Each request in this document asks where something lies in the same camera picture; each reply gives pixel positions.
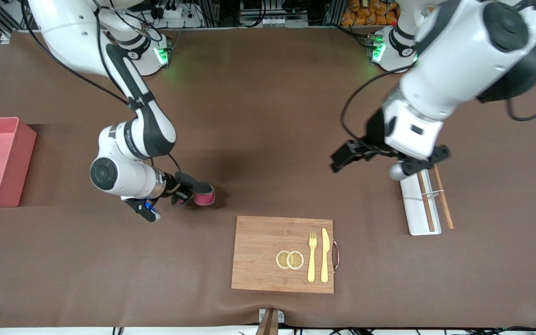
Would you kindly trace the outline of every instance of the wooden cutting board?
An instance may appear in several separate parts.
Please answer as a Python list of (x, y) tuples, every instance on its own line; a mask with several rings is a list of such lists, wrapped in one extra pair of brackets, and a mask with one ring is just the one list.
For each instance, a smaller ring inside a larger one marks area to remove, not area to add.
[[(328, 282), (321, 282), (322, 228), (328, 231)], [(309, 234), (317, 235), (315, 282), (307, 281)], [(259, 291), (334, 293), (332, 265), (332, 220), (238, 216), (234, 238), (231, 288)], [(281, 250), (301, 252), (304, 264), (299, 270), (281, 269), (276, 255)]]

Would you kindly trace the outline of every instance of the wooden post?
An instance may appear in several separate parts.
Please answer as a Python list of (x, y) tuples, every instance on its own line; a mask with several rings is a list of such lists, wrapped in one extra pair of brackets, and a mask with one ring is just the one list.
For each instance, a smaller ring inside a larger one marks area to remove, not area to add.
[(278, 335), (278, 313), (276, 309), (266, 309), (255, 335)]

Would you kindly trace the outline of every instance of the dried lemon slice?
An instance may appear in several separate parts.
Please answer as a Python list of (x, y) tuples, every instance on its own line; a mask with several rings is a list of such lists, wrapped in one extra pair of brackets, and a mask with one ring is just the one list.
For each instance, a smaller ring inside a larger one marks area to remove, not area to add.
[(298, 251), (289, 252), (287, 256), (287, 265), (291, 270), (299, 270), (303, 266), (303, 255)]
[(276, 265), (281, 269), (289, 269), (287, 265), (287, 258), (289, 257), (289, 252), (286, 250), (280, 251), (276, 254)]

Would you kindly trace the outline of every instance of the brown tablecloth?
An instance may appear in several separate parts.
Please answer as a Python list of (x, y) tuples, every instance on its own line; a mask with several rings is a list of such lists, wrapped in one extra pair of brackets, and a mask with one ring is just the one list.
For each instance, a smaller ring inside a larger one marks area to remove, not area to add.
[[(246, 324), (265, 307), (294, 326), (536, 326), (536, 121), (510, 121), (501, 102), (459, 108), (440, 135), (453, 151), (440, 171), (456, 229), (411, 237), (391, 159), (328, 167), (347, 139), (342, 105), (379, 72), (352, 38), (182, 35), (171, 68), (147, 83), (176, 125), (181, 167), (211, 182), (218, 201), (161, 201), (159, 223), (89, 180), (99, 131), (132, 113), (28, 34), (0, 47), (0, 116), (38, 133), (20, 207), (0, 209), (0, 327)], [(355, 131), (398, 78), (357, 99)], [(536, 112), (536, 87), (515, 106)], [(232, 290), (237, 215), (334, 219), (335, 294)]]

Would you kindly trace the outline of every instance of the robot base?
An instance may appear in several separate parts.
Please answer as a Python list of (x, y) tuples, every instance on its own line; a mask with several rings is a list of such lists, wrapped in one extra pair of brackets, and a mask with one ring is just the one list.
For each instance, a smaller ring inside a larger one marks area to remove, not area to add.
[(379, 55), (376, 55), (375, 53), (370, 53), (371, 64), (378, 64), (386, 71), (391, 71), (396, 68), (401, 68), (405, 66), (409, 66), (413, 64), (417, 60), (416, 53), (413, 53), (412, 56), (409, 57), (402, 57), (398, 54), (398, 51), (394, 49), (389, 40), (389, 34), (390, 30), (392, 30), (392, 26), (387, 26), (383, 28), (382, 30), (379, 30), (376, 32), (376, 35), (379, 35), (382, 37), (382, 44), (381, 44), (381, 50), (379, 51)]
[[(154, 30), (149, 29), (147, 31), (149, 34), (151, 34), (151, 36), (153, 36), (153, 38), (155, 38), (155, 40), (159, 40), (158, 34), (156, 34)], [(130, 55), (130, 51), (127, 51), (127, 54), (132, 59), (132, 62), (134, 62), (138, 72), (140, 72), (142, 76), (149, 76), (151, 74), (155, 74), (163, 67), (168, 67), (168, 62), (171, 55), (171, 47), (172, 41), (161, 34), (160, 41), (152, 41), (148, 49), (143, 52), (140, 59), (134, 59), (132, 55)]]

